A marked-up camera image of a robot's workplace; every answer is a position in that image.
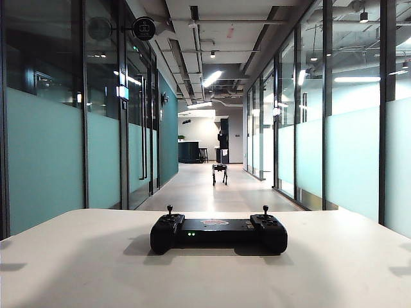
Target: track light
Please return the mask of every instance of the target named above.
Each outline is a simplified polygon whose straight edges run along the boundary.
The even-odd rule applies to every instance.
[[[364,12],[360,14],[360,23],[365,24],[366,22],[368,22],[368,13],[365,11],[364,7]]]

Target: game controller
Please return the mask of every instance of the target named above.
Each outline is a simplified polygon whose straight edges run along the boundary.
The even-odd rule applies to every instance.
[[[172,214],[173,206],[167,206],[168,214],[161,216],[150,233],[150,245],[158,255],[170,248],[198,246],[202,243],[261,243],[274,254],[287,248],[285,227],[273,216],[251,215],[250,219],[186,219],[182,214]]]

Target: corridor floor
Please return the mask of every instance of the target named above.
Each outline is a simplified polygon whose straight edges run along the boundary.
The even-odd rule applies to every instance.
[[[269,183],[245,172],[241,164],[228,166],[228,185],[222,183],[223,173],[216,172],[213,186],[212,163],[179,164],[179,173],[137,210],[166,210],[168,204],[175,212],[254,212],[262,211],[263,205],[270,211],[301,210]]]

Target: hanging sign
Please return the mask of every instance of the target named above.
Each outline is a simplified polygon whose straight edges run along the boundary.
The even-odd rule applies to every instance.
[[[153,19],[147,16],[137,18],[133,22],[132,31],[139,40],[151,40],[155,34]]]

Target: white table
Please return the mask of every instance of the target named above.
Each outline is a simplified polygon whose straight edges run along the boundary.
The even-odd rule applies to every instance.
[[[151,255],[161,214],[76,210],[2,241],[1,308],[411,307],[411,240],[352,212],[273,213],[288,249],[266,257]]]

